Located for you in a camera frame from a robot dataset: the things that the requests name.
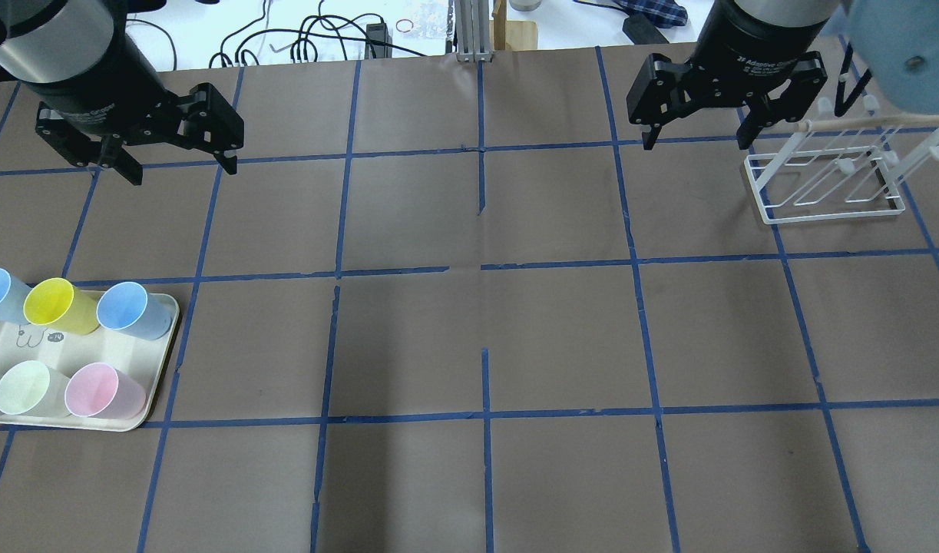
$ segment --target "white tray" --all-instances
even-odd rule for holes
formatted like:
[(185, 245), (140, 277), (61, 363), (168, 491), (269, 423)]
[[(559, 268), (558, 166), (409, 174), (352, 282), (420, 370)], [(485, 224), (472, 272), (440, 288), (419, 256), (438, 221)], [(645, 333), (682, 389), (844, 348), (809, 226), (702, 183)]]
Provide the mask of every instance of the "white tray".
[[(101, 291), (84, 290), (94, 298)], [(179, 321), (179, 304), (168, 294), (152, 294), (160, 304), (172, 312), (170, 329), (156, 340), (138, 339), (98, 326), (86, 336), (59, 333), (43, 326), (23, 325), (0, 321), (0, 371), (7, 371), (22, 361), (42, 361), (49, 368), (66, 376), (96, 361), (110, 364), (128, 374), (147, 390), (145, 407), (132, 418), (111, 419), (79, 416), (0, 416), (0, 424), (22, 424), (54, 428), (83, 428), (126, 432), (137, 428), (152, 410), (152, 402), (159, 389), (161, 372)]]

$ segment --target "plaid cloth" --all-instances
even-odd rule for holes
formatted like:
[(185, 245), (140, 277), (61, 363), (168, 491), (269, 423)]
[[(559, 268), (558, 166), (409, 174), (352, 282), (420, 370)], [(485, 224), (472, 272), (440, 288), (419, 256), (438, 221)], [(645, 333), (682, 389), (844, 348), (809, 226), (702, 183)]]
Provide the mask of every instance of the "plaid cloth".
[(613, 0), (623, 10), (644, 14), (657, 28), (687, 25), (687, 10), (673, 0)]

